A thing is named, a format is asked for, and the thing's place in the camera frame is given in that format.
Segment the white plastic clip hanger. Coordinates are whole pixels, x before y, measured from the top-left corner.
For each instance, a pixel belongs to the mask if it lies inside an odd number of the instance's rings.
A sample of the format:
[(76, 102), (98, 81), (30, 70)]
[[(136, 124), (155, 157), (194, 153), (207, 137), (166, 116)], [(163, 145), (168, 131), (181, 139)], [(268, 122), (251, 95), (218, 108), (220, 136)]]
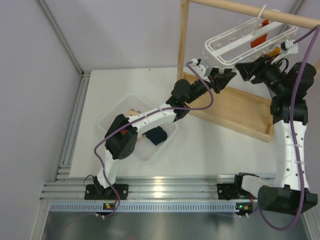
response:
[[(218, 68), (233, 68), (238, 63), (253, 62), (279, 47), (280, 43), (293, 40), (297, 26), (268, 19), (269, 24), (261, 28), (262, 22), (267, 20), (262, 18), (265, 9), (264, 5), (257, 17), (206, 40), (204, 59)], [(251, 48), (251, 42), (264, 34), (267, 34), (266, 41)]]

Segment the red and beige sock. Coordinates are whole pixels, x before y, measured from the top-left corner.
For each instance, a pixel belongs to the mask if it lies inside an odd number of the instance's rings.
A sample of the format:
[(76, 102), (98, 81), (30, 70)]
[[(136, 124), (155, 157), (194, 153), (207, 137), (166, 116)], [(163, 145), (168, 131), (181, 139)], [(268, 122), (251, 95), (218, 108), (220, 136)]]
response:
[(140, 141), (140, 140), (145, 139), (145, 138), (146, 138), (146, 136), (144, 134), (138, 135), (137, 136), (137, 141)]

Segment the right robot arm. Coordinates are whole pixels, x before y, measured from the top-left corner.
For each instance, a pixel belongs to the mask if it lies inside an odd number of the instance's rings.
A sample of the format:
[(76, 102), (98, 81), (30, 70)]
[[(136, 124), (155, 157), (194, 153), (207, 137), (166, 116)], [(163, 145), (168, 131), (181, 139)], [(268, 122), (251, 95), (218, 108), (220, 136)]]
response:
[(239, 173), (234, 177), (233, 192), (242, 199), (253, 195), (263, 211), (294, 216), (318, 203), (318, 195), (310, 192), (304, 171), (304, 138), (308, 123), (304, 97), (313, 85), (317, 71), (306, 63), (298, 88), (294, 90), (302, 63), (297, 62), (289, 72), (281, 70), (281, 64), (264, 55), (256, 61), (235, 65), (244, 81), (264, 83), (274, 93), (270, 113), (276, 134), (277, 159), (272, 184), (257, 175)]

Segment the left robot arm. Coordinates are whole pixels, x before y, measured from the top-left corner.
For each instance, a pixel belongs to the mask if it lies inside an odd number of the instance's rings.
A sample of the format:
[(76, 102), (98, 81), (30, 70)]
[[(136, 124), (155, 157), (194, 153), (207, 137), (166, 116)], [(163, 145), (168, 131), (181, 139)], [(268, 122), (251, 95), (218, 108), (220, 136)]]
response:
[[(197, 80), (190, 83), (186, 79), (179, 79), (171, 91), (170, 98), (164, 104), (134, 116), (119, 114), (115, 117), (104, 139), (93, 149), (100, 161), (101, 169), (93, 177), (93, 183), (86, 186), (85, 200), (107, 200), (112, 194), (115, 195), (114, 200), (121, 200), (120, 191), (115, 187), (116, 175), (120, 161), (134, 152), (138, 137), (164, 124), (179, 121), (190, 111), (210, 108), (214, 103), (213, 94), (219, 94), (236, 76), (231, 69), (220, 73), (219, 69), (214, 67), (200, 76), (191, 65), (191, 62), (187, 63)], [(211, 96), (208, 105), (197, 108), (188, 106), (205, 93)]]

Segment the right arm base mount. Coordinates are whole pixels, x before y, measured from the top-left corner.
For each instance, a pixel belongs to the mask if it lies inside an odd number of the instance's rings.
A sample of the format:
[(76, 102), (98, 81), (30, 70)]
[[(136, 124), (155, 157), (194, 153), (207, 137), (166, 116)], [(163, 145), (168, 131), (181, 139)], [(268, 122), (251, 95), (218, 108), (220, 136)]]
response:
[(219, 183), (216, 185), (219, 200), (249, 200), (250, 193), (242, 189), (243, 177), (247, 173), (240, 172), (234, 176), (232, 183)]

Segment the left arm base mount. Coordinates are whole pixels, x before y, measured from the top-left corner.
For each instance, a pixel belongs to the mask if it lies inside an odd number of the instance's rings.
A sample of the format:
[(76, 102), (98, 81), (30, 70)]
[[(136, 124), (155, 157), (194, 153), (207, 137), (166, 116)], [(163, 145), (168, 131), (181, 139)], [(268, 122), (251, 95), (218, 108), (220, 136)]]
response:
[(111, 187), (103, 188), (98, 182), (97, 177), (93, 178), (92, 184), (85, 187), (85, 200), (126, 200), (129, 194), (128, 184), (114, 184), (114, 190)]

